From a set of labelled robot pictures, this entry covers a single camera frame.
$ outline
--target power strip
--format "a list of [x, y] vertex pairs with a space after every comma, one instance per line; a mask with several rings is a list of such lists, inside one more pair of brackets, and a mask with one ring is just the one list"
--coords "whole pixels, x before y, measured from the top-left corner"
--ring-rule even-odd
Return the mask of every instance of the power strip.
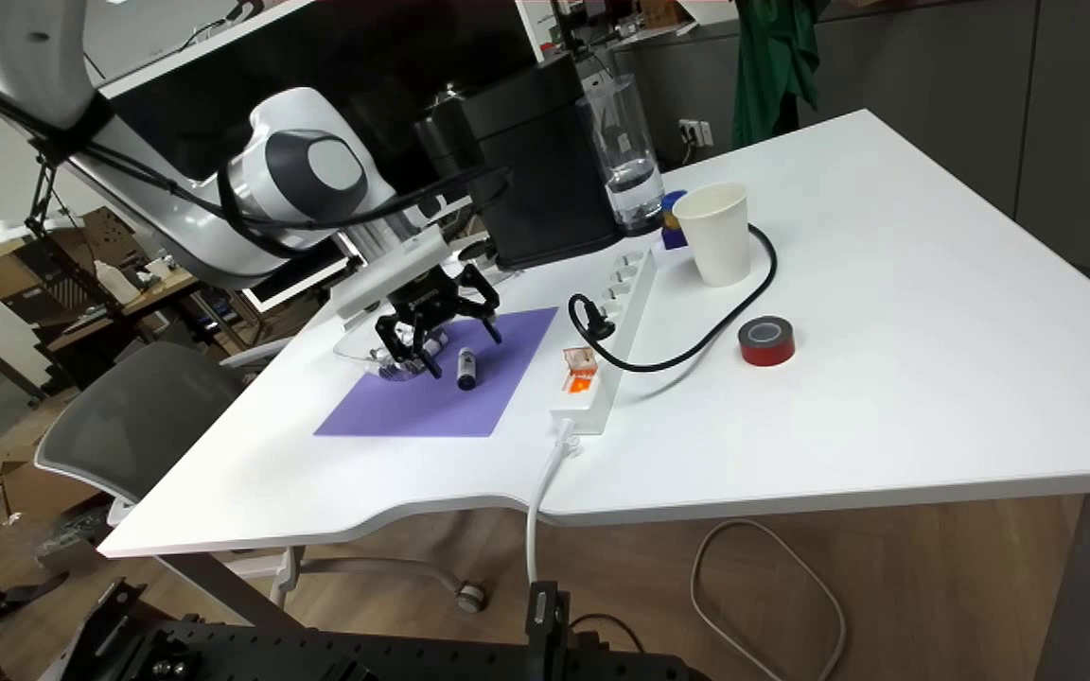
[[[590, 297], [606, 309], [606, 319], [617, 327], [617, 332], [604, 339], [612, 357], [633, 351], [636, 327], [646, 309], [657, 273], [660, 273], [660, 263], [651, 247], [620, 254], [609, 265], [604, 292]], [[567, 319], [563, 327], [567, 327], [563, 350], [590, 351]], [[557, 404], [552, 404], [557, 421], [571, 421], [571, 437], [604, 437], [609, 424], [617, 390], [620, 390], [626, 370], [598, 361], [593, 351], [590, 361], [593, 361], [593, 375], [583, 377], [583, 390], [559, 387]]]

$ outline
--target paper cup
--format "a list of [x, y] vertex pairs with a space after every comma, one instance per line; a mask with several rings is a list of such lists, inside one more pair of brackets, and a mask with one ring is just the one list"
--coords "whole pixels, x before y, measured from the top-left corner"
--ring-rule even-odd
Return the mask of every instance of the paper cup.
[[757, 241], [747, 226], [744, 186], [694, 186], [673, 203], [673, 215], [686, 226], [703, 285], [726, 287], [750, 273]]

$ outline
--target purple mat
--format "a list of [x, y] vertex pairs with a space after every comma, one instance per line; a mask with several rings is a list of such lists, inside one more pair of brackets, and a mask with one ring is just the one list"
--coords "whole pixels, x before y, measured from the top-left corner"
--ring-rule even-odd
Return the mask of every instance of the purple mat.
[[[326, 415], [317, 437], [383, 437], [383, 438], [485, 438], [495, 432], [520, 377], [539, 357], [552, 309], [500, 313], [495, 343], [480, 323], [452, 323], [441, 351], [442, 377], [380, 377], [364, 375], [352, 392]], [[460, 390], [460, 350], [476, 351], [476, 390]]]

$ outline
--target red tape roll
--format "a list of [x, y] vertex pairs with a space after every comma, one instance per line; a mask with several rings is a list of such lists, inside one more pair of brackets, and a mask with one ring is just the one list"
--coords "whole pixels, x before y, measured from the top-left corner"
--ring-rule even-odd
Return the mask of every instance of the red tape roll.
[[778, 368], [795, 357], [795, 327], [784, 319], [754, 319], [737, 328], [737, 351], [754, 368]]

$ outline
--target white cable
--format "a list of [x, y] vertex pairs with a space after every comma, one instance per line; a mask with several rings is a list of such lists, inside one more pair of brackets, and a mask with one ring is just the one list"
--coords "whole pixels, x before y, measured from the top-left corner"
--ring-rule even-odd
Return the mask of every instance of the white cable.
[[552, 488], [552, 477], [559, 472], [559, 467], [571, 453], [571, 432], [576, 432], [576, 421], [563, 421], [557, 428], [557, 438], [552, 438], [552, 450], [551, 450], [551, 469], [543, 477], [543, 488], [539, 488], [535, 505], [523, 515], [523, 568], [525, 568], [530, 583], [539, 583], [539, 515], [543, 515], [543, 505], [547, 505], [547, 496]]
[[697, 618], [703, 622], [710, 633], [716, 633], [726, 646], [735, 646], [735, 651], [737, 651], [750, 667], [757, 667], [769, 681], [780, 681], [780, 674], [778, 674], [757, 651], [750, 651], [744, 638], [735, 638], [735, 636], [732, 636], [722, 623], [716, 623], [716, 622], [703, 614], [703, 607], [701, 607], [701, 568], [703, 568], [703, 555], [710, 555], [712, 543], [722, 536], [726, 531], [744, 531], [744, 526], [764, 535], [780, 553], [789, 553], [789, 555], [810, 574], [810, 583], [826, 594], [826, 603], [834, 607], [838, 623], [839, 623], [839, 638], [838, 638], [838, 646], [829, 651], [829, 657], [826, 657], [826, 667], [823, 667], [823, 674], [817, 674], [817, 681], [829, 681], [834, 669], [838, 669], [839, 657], [843, 657], [843, 646], [847, 646], [847, 614], [843, 614], [838, 590], [826, 585], [826, 579], [823, 579], [771, 526], [764, 526], [764, 524], [722, 524], [722, 526], [716, 526], [716, 531], [701, 543], [701, 549], [697, 549], [697, 555], [694, 555], [694, 572], [691, 572], [691, 603], [694, 603]]

